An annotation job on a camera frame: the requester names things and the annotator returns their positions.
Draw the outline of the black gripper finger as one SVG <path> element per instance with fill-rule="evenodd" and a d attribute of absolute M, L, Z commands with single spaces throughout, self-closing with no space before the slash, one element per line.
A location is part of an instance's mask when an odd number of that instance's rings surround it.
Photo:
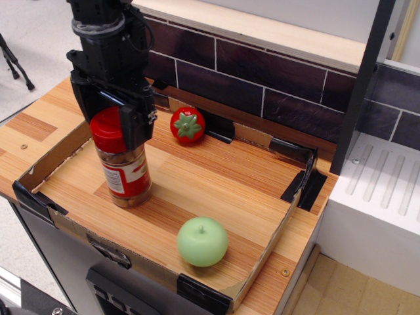
<path fill-rule="evenodd" d="M 119 108 L 121 131 L 127 150 L 134 150 L 152 138 L 154 105 L 126 104 Z"/>
<path fill-rule="evenodd" d="M 83 78 L 70 79 L 73 93 L 87 122 L 107 108 L 123 105 L 117 90 L 108 85 Z"/>

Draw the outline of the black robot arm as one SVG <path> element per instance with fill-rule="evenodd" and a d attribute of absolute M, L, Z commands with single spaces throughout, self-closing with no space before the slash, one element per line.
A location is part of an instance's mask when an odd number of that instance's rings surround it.
<path fill-rule="evenodd" d="M 154 90 L 144 76 L 154 33 L 130 1 L 70 1 L 72 30 L 82 49 L 70 50 L 71 83 L 86 121 L 116 107 L 123 141 L 134 150 L 153 134 Z"/>

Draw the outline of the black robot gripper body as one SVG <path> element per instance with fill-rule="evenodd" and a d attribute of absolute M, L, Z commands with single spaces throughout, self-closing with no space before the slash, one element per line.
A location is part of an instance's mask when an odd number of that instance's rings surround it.
<path fill-rule="evenodd" d="M 150 28 L 74 28 L 82 49 L 70 50 L 71 78 L 83 78 L 117 90 L 126 104 L 154 104 L 144 77 L 155 36 Z"/>

